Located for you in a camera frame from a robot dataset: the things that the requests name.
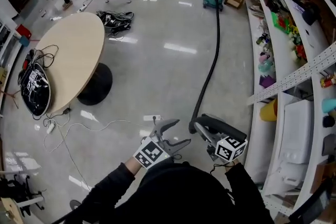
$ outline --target green object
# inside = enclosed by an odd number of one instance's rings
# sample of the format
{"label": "green object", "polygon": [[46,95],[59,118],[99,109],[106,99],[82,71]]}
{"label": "green object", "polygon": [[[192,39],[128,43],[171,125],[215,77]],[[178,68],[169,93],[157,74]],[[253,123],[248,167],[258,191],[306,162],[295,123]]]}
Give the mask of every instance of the green object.
{"label": "green object", "polygon": [[[219,10],[222,11],[223,10],[223,0],[218,0],[219,3]],[[206,6],[208,7],[212,7],[212,8],[216,8],[216,2],[215,0],[203,0],[203,7],[205,8]]]}
{"label": "green object", "polygon": [[274,13],[274,12],[271,12],[271,14],[272,14],[272,20],[273,20],[274,26],[288,35],[290,33],[289,20],[288,19],[284,19],[286,28],[283,28],[282,26],[280,26],[278,24],[278,15],[276,13]]}

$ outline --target white box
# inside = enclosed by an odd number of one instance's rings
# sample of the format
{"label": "white box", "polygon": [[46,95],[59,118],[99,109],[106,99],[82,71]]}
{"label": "white box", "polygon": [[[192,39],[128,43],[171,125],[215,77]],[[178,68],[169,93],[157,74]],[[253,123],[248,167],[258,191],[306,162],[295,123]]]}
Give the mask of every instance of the white box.
{"label": "white box", "polygon": [[313,131],[313,103],[307,100],[285,106],[280,159],[302,164],[309,161]]}

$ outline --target round wooden table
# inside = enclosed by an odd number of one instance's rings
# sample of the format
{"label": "round wooden table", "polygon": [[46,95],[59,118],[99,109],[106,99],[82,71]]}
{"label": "round wooden table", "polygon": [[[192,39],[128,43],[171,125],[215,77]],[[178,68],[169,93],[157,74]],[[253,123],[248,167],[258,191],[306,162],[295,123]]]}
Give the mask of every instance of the round wooden table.
{"label": "round wooden table", "polygon": [[[86,105],[101,102],[112,86],[110,69],[99,63],[105,30],[102,21],[93,13],[76,13],[58,21],[37,44],[37,50],[57,45],[58,52],[46,69],[51,85],[51,104],[48,113],[67,106],[75,97]],[[55,54],[51,46],[44,53]],[[45,57],[45,65],[51,62]]]}

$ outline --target black table base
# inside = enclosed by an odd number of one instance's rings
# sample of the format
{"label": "black table base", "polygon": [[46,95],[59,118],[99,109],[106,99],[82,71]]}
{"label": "black table base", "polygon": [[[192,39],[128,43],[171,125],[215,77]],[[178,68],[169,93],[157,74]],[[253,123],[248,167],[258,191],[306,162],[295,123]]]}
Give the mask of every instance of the black table base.
{"label": "black table base", "polygon": [[92,78],[77,96],[77,99],[85,105],[98,104],[109,94],[112,82],[111,70],[103,63],[99,63]]}

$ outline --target gray floor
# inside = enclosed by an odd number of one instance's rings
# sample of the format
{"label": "gray floor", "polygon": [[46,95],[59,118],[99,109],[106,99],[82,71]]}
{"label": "gray floor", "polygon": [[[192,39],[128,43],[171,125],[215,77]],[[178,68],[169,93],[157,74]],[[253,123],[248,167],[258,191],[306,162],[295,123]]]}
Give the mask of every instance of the gray floor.
{"label": "gray floor", "polygon": [[[32,14],[31,23],[27,22],[33,39],[41,38],[56,23],[50,17],[67,16],[83,1],[74,1],[66,12],[61,11],[61,0],[49,1],[44,18]],[[110,0],[109,4],[93,0],[87,11],[94,13],[99,9],[134,12],[132,29],[124,33],[121,41],[106,38],[101,62],[113,73],[113,86],[107,98],[95,106],[85,106],[74,99],[70,123],[62,128],[62,133],[66,133],[71,123],[100,129],[116,119],[143,127],[117,122],[102,132],[90,132],[74,126],[66,141],[85,181],[94,186],[134,153],[139,146],[139,133],[150,131],[153,126],[152,122],[143,121],[144,115],[151,114],[180,119],[166,137],[172,141],[191,138],[191,144],[181,151],[183,160],[210,171],[213,162],[206,153],[205,142],[198,135],[190,135],[187,126],[215,54],[215,10],[203,9],[202,0],[133,0],[130,4],[123,0]],[[251,107],[245,104],[253,93],[253,53],[246,7],[236,10],[225,6],[220,18],[220,56],[200,112],[217,115],[249,134]],[[166,44],[191,49],[187,51],[192,53],[166,49]],[[18,57],[8,92],[18,89],[17,74],[27,52],[28,48],[23,49]],[[4,118],[0,120],[6,166],[28,170],[33,188],[46,190],[43,192],[46,210],[33,207],[33,211],[43,222],[52,222],[69,211],[70,200],[81,201],[88,193],[87,187],[64,145],[52,153],[44,149],[46,128],[42,120],[34,121],[20,97],[17,100],[19,109],[12,100],[5,100]],[[66,116],[58,119],[60,124],[66,120]],[[60,133],[54,129],[46,138],[47,149],[60,141]],[[136,190],[144,173],[140,171],[120,202]],[[223,169],[218,168],[214,175],[227,186]]]}

